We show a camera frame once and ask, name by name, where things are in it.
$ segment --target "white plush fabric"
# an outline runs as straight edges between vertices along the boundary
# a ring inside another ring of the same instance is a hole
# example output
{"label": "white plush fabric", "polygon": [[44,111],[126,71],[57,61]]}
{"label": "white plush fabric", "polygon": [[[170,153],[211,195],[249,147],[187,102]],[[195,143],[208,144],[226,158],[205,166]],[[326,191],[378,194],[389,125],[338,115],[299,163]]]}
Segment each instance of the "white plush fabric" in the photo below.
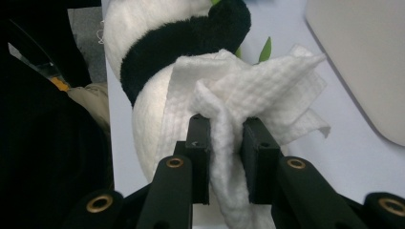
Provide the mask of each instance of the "white plush fabric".
{"label": "white plush fabric", "polygon": [[120,79],[122,58],[147,31],[191,16],[207,15],[210,0],[111,0],[104,19],[104,48]]}
{"label": "white plush fabric", "polygon": [[324,59],[300,46],[254,66],[227,51],[180,57],[145,85],[134,107],[135,147],[145,175],[152,179],[159,161],[185,140],[189,118],[201,114],[210,118],[210,183],[226,224],[273,228],[269,207],[248,203],[236,154],[243,122],[260,117],[281,145],[314,130],[327,136],[329,125],[309,108],[326,87],[313,71]]}

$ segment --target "black plush stripe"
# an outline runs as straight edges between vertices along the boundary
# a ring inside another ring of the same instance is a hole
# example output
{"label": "black plush stripe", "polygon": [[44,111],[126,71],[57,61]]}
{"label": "black plush stripe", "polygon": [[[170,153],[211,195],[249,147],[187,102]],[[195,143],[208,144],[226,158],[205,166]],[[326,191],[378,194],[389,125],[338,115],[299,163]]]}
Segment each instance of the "black plush stripe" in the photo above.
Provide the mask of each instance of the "black plush stripe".
{"label": "black plush stripe", "polygon": [[250,29],[250,12],[242,0],[222,0],[208,16],[168,23],[147,32],[122,60],[121,84],[132,106],[146,82],[182,55],[226,49],[235,52]]}

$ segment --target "black fabric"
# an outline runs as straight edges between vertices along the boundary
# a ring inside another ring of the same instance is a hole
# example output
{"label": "black fabric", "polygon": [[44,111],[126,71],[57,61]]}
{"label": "black fabric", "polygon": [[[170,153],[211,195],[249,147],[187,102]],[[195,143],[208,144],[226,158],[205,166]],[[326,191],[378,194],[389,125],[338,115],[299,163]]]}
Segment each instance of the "black fabric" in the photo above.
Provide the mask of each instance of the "black fabric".
{"label": "black fabric", "polygon": [[59,228],[81,198],[107,187],[106,138],[66,93],[1,54],[0,221]]}
{"label": "black fabric", "polygon": [[132,106],[143,85],[182,55],[238,50],[250,30],[250,12],[243,0],[222,0],[208,16],[168,23],[147,32],[127,52],[121,84]]}
{"label": "black fabric", "polygon": [[100,0],[7,0],[0,10],[0,41],[11,43],[35,66],[52,62],[70,86],[85,87],[92,81],[67,9],[94,6],[101,6]]}

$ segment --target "beige object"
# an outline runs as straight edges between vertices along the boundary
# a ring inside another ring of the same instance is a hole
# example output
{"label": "beige object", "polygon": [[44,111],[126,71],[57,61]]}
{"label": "beige object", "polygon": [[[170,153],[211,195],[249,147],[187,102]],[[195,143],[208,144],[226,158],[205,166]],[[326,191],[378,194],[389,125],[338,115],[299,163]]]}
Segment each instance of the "beige object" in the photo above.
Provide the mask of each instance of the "beige object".
{"label": "beige object", "polygon": [[110,136],[110,110],[107,83],[93,83],[85,88],[77,87],[67,91],[68,96],[84,107],[96,121],[104,134]]}
{"label": "beige object", "polygon": [[309,0],[306,17],[376,130],[405,146],[405,1]]}

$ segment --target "green leaf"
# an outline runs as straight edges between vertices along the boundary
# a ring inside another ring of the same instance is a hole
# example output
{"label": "green leaf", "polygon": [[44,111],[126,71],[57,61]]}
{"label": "green leaf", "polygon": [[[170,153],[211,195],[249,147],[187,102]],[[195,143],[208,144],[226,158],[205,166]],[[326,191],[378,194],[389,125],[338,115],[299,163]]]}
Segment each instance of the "green leaf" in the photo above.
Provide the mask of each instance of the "green leaf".
{"label": "green leaf", "polygon": [[267,39],[267,42],[265,43],[265,46],[262,49],[262,52],[260,52],[259,62],[267,61],[270,58],[270,55],[271,55],[271,37]]}
{"label": "green leaf", "polygon": [[238,50],[235,52],[235,55],[236,55],[238,58],[241,58],[241,56],[242,56],[241,48],[238,48]]}
{"label": "green leaf", "polygon": [[212,5],[215,5],[215,4],[219,3],[220,1],[221,1],[221,0],[211,0]]}

